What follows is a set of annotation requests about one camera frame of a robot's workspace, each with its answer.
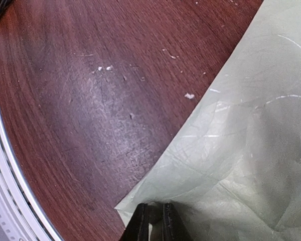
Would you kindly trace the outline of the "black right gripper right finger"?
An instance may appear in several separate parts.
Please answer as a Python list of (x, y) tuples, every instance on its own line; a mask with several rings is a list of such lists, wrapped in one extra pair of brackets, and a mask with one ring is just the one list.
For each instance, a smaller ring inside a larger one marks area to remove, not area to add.
[(162, 240), (191, 240), (191, 236), (172, 203), (163, 205)]

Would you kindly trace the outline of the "wrapping paper sheet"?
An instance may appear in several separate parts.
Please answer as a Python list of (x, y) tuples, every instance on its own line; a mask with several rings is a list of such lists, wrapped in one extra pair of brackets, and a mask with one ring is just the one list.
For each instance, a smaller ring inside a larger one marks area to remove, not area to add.
[(301, 240), (301, 1), (264, 1), (151, 170), (116, 206), (172, 202), (193, 240)]

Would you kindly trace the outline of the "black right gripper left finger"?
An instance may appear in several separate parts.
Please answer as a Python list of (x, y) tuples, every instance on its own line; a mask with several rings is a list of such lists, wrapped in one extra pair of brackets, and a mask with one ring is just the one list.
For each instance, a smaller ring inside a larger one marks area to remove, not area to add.
[(140, 203), (136, 207), (125, 231), (123, 232), (121, 241), (148, 241), (148, 225), (148, 204)]

